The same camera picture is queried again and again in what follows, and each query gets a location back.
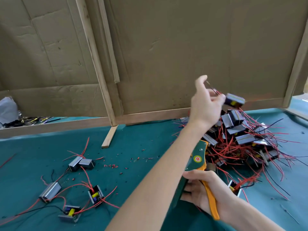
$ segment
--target blue surface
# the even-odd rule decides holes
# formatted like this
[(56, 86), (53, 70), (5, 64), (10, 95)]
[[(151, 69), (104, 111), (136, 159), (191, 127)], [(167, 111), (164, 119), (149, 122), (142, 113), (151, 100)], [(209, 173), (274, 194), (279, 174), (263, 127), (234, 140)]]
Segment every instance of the blue surface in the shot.
[[(303, 101), (300, 101), (303, 102), (302, 104), (295, 102), (296, 104), (293, 104), (292, 101), (292, 105), (301, 108), (305, 108), (305, 105), (308, 104)], [(283, 118), (275, 126), (285, 128), (272, 129), (272, 132), (279, 130), (279, 132), (289, 133), (286, 136), (278, 136), (284, 136), (284, 139), (302, 143), (281, 143), (281, 150), (290, 155), (308, 155), (308, 122), (287, 115), (279, 109), (260, 110), (249, 112), (249, 114), (255, 119), (259, 118), (258, 121), (265, 124), (272, 124)], [(179, 129), (177, 125), (172, 124), (172, 121), (128, 127), (120, 125), (110, 147), (100, 149), (108, 131), (109, 127), (102, 127), (1, 140), (1, 162), (4, 162), (14, 153), (16, 153), (16, 156), (0, 169), (0, 185), (2, 187), (0, 192), (0, 218), (3, 216), (10, 217), (33, 204), (45, 188), (40, 180), (41, 175), (44, 175), (45, 180), (49, 183), (52, 169), (54, 169), (58, 178), (70, 162), (69, 160), (62, 161), (70, 156), (67, 150), (81, 153), (88, 136), (90, 136), (90, 142), (85, 156), (90, 159), (106, 156), (105, 161), (97, 162), (95, 169), (88, 171), (91, 183), (93, 185), (99, 184), (104, 193), (109, 193), (118, 185), (115, 191), (118, 195), (114, 193), (108, 198), (108, 201), (121, 206), (157, 162), (158, 156), (163, 155), (168, 149), (170, 143), (175, 139), (172, 134)], [(140, 159), (134, 162), (133, 160), (137, 157), (140, 157)], [(143, 159), (145, 157), (153, 157), (154, 159), (145, 162), (145, 159)], [(303, 157), (300, 160), (308, 163), (307, 158)], [(260, 179), (263, 182), (245, 189), (249, 202), (286, 230), (308, 230), (306, 218), (308, 216), (306, 193), (308, 167), (300, 162), (295, 162), (295, 165), (290, 169), (282, 163), (277, 163), (284, 170), (286, 178), (280, 182), (281, 175), (272, 164), (268, 167), (269, 173), (291, 195), (290, 201), (283, 199), (263, 176)], [(116, 164), (119, 167), (112, 169), (104, 167), (104, 164)], [(68, 174), (60, 182), (65, 188), (81, 180), (86, 181), (87, 178), (82, 171), (78, 171)], [(67, 204), (84, 206), (88, 200), (86, 193), (86, 188), (78, 186), (67, 190), (64, 196), (67, 198)], [(300, 223), (299, 225), (283, 211), (280, 204), (295, 217)], [(35, 208), (43, 205), (42, 202), (39, 202)], [(52, 205), (62, 207), (63, 201), (55, 199), (52, 201)], [(46, 208), (32, 214), (23, 215), (15, 221), (1, 226), (0, 230), (87, 230), (88, 228), (103, 230), (116, 211), (116, 208), (103, 204), (82, 214), (77, 224), (66, 224), (58, 220), (58, 210)], [(162, 227), (162, 230), (218, 229), (224, 229), (219, 222), (214, 222), (209, 216), (198, 212), (194, 205), (183, 201), (179, 202), (174, 211), (166, 217)]]

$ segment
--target yellow component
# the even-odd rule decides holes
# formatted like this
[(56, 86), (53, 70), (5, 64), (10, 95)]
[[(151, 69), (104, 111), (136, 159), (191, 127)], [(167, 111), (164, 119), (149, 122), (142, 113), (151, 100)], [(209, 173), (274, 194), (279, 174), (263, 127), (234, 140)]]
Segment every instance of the yellow component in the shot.
[(70, 210), (70, 212), (68, 213), (68, 216), (69, 216), (69, 217), (72, 217), (73, 214), (74, 214), (74, 212), (75, 212), (75, 209), (72, 208), (72, 209)]
[(98, 192), (96, 192), (95, 194), (92, 195), (92, 198), (95, 198), (95, 197), (98, 197), (98, 196), (99, 196), (99, 194), (98, 194)]
[[(197, 168), (197, 170), (204, 171), (205, 169), (206, 169), (206, 161), (205, 161), (205, 157), (204, 157), (204, 164), (200, 168)], [(211, 191), (211, 189), (210, 189), (210, 187), (209, 187), (209, 185), (206, 181), (201, 181), (201, 182), (205, 187), (206, 193), (208, 194), (210, 210), (211, 210), (211, 214), (213, 216), (213, 219), (216, 220), (216, 221), (220, 220), (220, 217), (219, 217), (219, 214), (218, 214), (218, 211), (217, 211), (217, 206), (216, 206), (216, 199), (213, 195), (213, 192)]]

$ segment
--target tool handle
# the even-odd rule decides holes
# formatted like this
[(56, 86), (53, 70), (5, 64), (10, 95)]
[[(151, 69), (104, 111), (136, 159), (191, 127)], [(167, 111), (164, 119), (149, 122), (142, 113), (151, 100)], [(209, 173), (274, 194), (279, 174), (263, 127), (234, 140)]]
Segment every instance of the tool handle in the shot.
[(208, 183), (206, 181), (202, 181), (204, 187), (205, 187), (205, 190), (208, 194), (208, 198), (209, 198), (209, 204), (210, 204), (210, 210), (211, 210), (211, 214), (212, 214), (212, 217), (214, 218), (214, 220), (219, 220), (220, 217), (219, 217), (219, 214), (218, 214), (218, 211), (217, 211), (217, 206), (216, 206), (216, 199), (208, 185)]

